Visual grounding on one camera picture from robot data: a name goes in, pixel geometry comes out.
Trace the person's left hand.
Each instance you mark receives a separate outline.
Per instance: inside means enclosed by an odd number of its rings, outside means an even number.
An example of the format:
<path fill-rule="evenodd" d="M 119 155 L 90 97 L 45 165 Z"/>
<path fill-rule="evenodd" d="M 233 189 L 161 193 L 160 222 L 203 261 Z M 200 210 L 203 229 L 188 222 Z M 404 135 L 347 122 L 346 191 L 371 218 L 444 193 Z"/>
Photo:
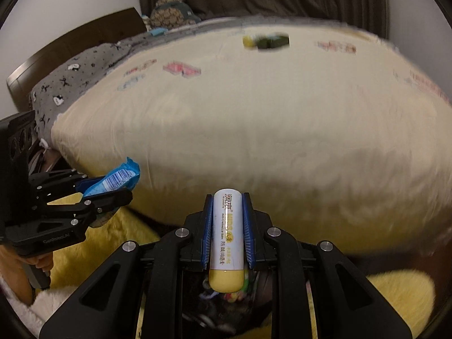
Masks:
<path fill-rule="evenodd" d="M 50 272 L 54 266 L 53 254 L 46 253 L 25 259 L 12 248 L 1 245 L 1 276 L 22 303 L 31 305 L 34 302 L 34 293 L 24 265 L 35 266 L 43 272 Z"/>

